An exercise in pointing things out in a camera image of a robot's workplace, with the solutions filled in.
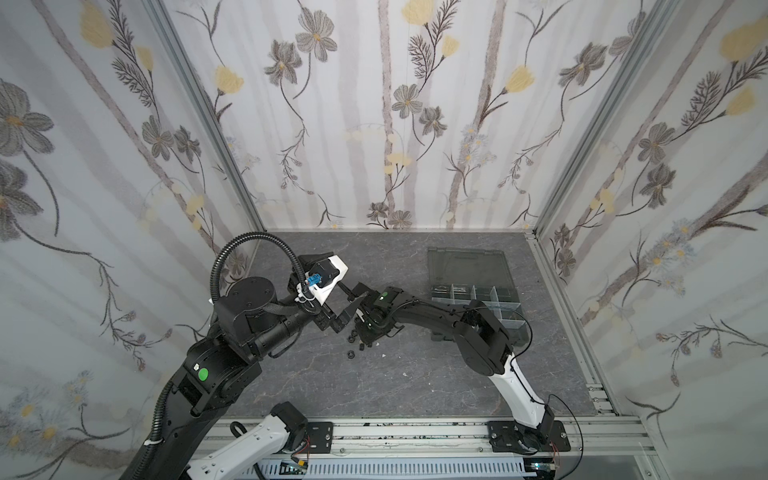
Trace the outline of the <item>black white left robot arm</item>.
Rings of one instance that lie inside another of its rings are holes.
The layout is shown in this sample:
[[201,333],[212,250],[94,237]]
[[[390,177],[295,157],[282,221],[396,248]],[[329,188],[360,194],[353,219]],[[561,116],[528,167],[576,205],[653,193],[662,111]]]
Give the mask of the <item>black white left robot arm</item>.
[[213,303],[213,321],[163,387],[150,432],[123,473],[125,479],[234,479],[260,460],[294,450],[307,435],[306,417],[282,402],[256,427],[201,458],[194,455],[208,432],[262,372],[261,363],[306,325],[346,325],[371,293],[349,292],[340,316],[322,305],[280,300],[263,277],[236,282]]

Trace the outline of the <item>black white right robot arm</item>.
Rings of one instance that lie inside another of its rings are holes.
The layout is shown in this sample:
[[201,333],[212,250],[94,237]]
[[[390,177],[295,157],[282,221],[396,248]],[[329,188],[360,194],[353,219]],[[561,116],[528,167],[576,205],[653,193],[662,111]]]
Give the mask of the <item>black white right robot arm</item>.
[[343,291],[349,300],[344,313],[355,317],[358,336],[368,346],[397,335],[405,324],[452,338],[465,364],[491,380],[511,411],[510,421],[487,423],[493,451],[532,456],[571,450],[563,423],[535,394],[519,368],[508,331],[486,304],[472,300],[451,306],[395,287],[378,292],[362,283]]

